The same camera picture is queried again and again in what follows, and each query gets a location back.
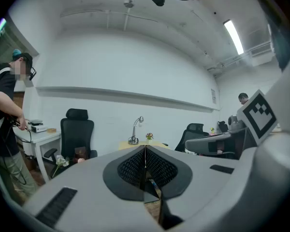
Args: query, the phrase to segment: ceiling light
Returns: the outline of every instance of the ceiling light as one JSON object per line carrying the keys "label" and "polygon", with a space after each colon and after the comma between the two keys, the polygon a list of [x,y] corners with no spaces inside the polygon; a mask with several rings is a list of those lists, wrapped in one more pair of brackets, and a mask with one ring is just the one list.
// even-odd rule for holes
{"label": "ceiling light", "polygon": [[1,21],[0,21],[0,32],[3,29],[5,24],[6,24],[6,20],[4,18],[2,18]]}
{"label": "ceiling light", "polygon": [[242,54],[244,52],[243,47],[242,47],[242,43],[240,38],[238,37],[238,34],[236,32],[236,29],[233,25],[233,22],[231,20],[227,20],[226,22],[224,22],[224,26],[227,28],[233,43],[236,47],[237,53],[238,55]]}

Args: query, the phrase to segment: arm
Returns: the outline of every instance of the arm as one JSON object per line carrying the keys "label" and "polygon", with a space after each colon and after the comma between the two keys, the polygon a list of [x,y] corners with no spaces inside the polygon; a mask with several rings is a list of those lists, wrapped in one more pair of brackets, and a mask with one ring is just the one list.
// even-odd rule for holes
{"label": "arm", "polygon": [[6,114],[16,116],[19,122],[19,128],[23,131],[26,128],[26,121],[23,110],[17,106],[12,99],[5,93],[0,91],[0,110]]}

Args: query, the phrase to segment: headrest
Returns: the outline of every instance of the headrest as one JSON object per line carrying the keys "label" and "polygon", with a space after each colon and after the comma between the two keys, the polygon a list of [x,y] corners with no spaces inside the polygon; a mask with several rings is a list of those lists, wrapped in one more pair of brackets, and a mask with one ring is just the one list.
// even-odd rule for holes
{"label": "headrest", "polygon": [[66,117],[69,119],[88,120],[88,112],[85,109],[70,108]]}

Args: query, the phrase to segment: desk lamp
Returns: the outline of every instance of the desk lamp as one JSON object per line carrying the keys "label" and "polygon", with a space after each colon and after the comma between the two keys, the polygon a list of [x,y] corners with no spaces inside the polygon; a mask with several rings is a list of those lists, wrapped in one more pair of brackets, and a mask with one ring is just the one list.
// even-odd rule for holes
{"label": "desk lamp", "polygon": [[135,137],[135,127],[137,122],[139,123],[139,126],[141,126],[142,122],[144,121],[143,116],[140,116],[139,118],[137,118],[137,120],[135,121],[135,123],[133,124],[133,133],[132,133],[132,137],[128,139],[128,143],[130,145],[137,145],[139,143],[139,139]]}

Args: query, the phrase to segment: khaki pants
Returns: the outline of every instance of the khaki pants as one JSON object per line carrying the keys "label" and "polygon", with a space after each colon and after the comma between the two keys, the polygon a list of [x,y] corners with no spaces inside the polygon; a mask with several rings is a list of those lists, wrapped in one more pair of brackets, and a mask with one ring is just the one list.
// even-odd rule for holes
{"label": "khaki pants", "polygon": [[19,189],[23,190],[28,197],[34,194],[38,189],[20,152],[12,157],[3,158],[0,156],[0,175],[11,198],[20,205],[23,201],[15,191],[13,183],[15,183]]}

